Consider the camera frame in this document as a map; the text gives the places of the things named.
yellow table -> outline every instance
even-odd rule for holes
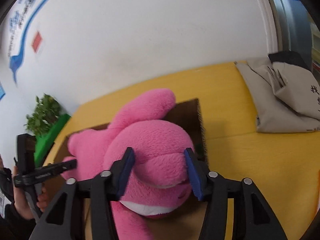
[[[229,179],[252,178],[288,239],[299,239],[315,215],[320,133],[256,133],[256,110],[234,63],[169,74],[83,104],[56,138],[46,163],[61,161],[57,151],[66,135],[110,122],[121,106],[154,88],[170,88],[177,102],[199,98],[210,169]],[[231,239],[232,210],[226,239]]]

stuffed animal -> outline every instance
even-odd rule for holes
[[[84,130],[68,141],[77,159],[65,179],[91,179],[120,160],[127,147],[135,153],[126,192],[111,207],[120,240],[151,240],[142,216],[158,218],[182,205],[191,193],[183,151],[191,147],[189,135],[178,125],[161,120],[175,106],[169,89],[145,92],[125,105],[105,130]]]

blue wall decal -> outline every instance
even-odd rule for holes
[[[26,36],[29,30],[30,24],[32,23],[33,19],[35,18],[37,13],[40,11],[40,9],[47,3],[47,1],[48,0],[42,0],[41,3],[36,7],[34,12],[31,14],[29,20],[27,21],[26,27],[22,32],[19,54],[10,57],[10,69],[12,70],[13,80],[15,83],[17,83],[17,70],[21,67],[23,62],[24,49],[26,45]]]
[[[4,97],[4,95],[5,95],[5,92],[4,92],[4,89],[0,83],[0,100]]]

brown cardboard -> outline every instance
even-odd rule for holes
[[[175,123],[182,127],[191,137],[195,146],[198,159],[207,161],[206,146],[204,141],[204,129],[202,127],[202,118],[199,106],[199,100],[178,103],[163,120]],[[108,127],[108,123],[92,127],[94,130],[102,130]],[[65,156],[69,156],[67,136],[61,145],[56,162],[61,162]],[[46,183],[50,190],[49,195],[53,196],[63,184],[62,177],[57,177]],[[155,240],[196,240],[199,238],[205,209],[207,204],[197,201],[191,195],[190,198],[175,211],[171,212],[168,217],[159,220],[146,219]],[[85,208],[85,236],[86,240],[92,240],[91,234],[91,214],[89,207]]]

white wall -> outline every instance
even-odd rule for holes
[[[0,24],[0,54],[2,52],[2,36],[3,36],[4,24]]]
[[[30,114],[27,103],[12,81],[12,72],[0,55],[0,82],[6,95],[0,100],[0,154],[4,166],[12,169],[16,156],[16,137],[25,133],[23,125]]]
[[[276,51],[270,11],[268,0],[49,0],[28,32],[17,84],[31,108],[45,92],[72,113],[146,79]],[[7,22],[5,55],[9,39]]]

